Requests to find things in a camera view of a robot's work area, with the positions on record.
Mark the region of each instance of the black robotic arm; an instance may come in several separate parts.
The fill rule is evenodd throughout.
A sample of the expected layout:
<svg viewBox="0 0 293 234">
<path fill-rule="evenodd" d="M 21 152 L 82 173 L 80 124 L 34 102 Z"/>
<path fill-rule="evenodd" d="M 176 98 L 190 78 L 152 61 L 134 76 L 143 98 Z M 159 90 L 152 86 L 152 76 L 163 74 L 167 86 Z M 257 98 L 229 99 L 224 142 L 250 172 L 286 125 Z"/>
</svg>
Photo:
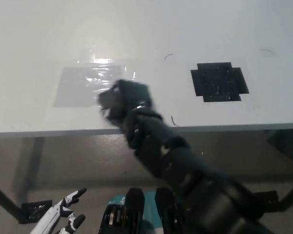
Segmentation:
<svg viewBox="0 0 293 234">
<path fill-rule="evenodd" d="M 136 158 L 180 199 L 184 233 L 272 234 L 258 219 L 264 205 L 230 176 L 196 156 L 152 108 L 147 86 L 119 80 L 99 95 L 104 116 L 126 136 Z"/>
</svg>

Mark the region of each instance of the black metal frame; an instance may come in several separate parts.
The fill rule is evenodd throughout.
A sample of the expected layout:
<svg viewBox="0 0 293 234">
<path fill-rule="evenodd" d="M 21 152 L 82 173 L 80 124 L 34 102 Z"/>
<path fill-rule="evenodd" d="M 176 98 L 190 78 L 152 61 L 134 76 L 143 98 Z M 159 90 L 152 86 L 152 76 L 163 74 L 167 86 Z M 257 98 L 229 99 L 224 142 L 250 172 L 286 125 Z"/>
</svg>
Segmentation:
<svg viewBox="0 0 293 234">
<path fill-rule="evenodd" d="M 52 200 L 23 203 L 20 208 L 0 190 L 0 206 L 21 224 L 36 223 L 52 207 Z"/>
</svg>

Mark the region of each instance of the white robotic hand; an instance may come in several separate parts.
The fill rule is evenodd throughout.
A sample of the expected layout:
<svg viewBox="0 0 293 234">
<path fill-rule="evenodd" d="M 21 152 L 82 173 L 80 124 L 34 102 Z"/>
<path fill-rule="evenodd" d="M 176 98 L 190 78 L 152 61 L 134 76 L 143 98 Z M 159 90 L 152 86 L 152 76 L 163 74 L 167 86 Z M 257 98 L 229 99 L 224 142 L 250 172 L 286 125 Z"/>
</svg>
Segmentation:
<svg viewBox="0 0 293 234">
<path fill-rule="evenodd" d="M 77 203 L 79 197 L 86 191 L 87 189 L 81 189 L 64 197 L 44 214 L 30 234 L 50 234 L 61 217 L 66 217 L 69 221 L 68 225 L 58 231 L 57 234 L 74 233 L 84 221 L 85 216 L 81 214 L 80 216 L 75 217 L 75 212 L 68 209 L 68 207 L 71 204 Z"/>
</svg>

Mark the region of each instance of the transparent plastic film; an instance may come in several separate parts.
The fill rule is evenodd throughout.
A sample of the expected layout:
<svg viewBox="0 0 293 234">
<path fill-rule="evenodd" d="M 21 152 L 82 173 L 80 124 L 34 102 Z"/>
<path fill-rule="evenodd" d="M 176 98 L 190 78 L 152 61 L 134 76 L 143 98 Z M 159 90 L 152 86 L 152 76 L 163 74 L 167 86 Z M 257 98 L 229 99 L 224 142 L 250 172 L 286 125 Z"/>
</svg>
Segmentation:
<svg viewBox="0 0 293 234">
<path fill-rule="evenodd" d="M 135 76 L 134 65 L 128 60 L 96 58 L 94 50 L 83 50 L 77 62 L 63 68 L 54 107 L 98 106 L 99 93 L 118 79 L 134 80 Z"/>
</svg>

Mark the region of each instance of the robotic arm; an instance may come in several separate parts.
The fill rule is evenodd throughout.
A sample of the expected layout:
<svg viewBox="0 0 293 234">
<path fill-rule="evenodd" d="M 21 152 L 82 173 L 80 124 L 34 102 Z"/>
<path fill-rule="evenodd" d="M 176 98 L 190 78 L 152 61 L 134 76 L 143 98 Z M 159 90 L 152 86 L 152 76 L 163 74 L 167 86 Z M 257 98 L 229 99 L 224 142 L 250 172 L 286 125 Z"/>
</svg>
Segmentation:
<svg viewBox="0 0 293 234">
<path fill-rule="evenodd" d="M 79 197 L 86 192 L 87 189 L 81 189 L 64 197 L 55 206 L 51 207 L 37 223 L 30 234 L 50 234 L 61 217 L 68 218 L 68 225 L 62 228 L 56 234 L 73 234 L 77 228 L 85 220 L 85 216 L 81 214 L 75 217 L 75 212 L 68 209 L 71 204 L 79 201 Z"/>
<path fill-rule="evenodd" d="M 182 233 L 272 234 L 258 222 L 265 211 L 261 201 L 194 155 L 152 109 L 145 85 L 119 80 L 99 95 L 99 102 L 136 158 L 176 193 L 186 221 Z"/>
</svg>

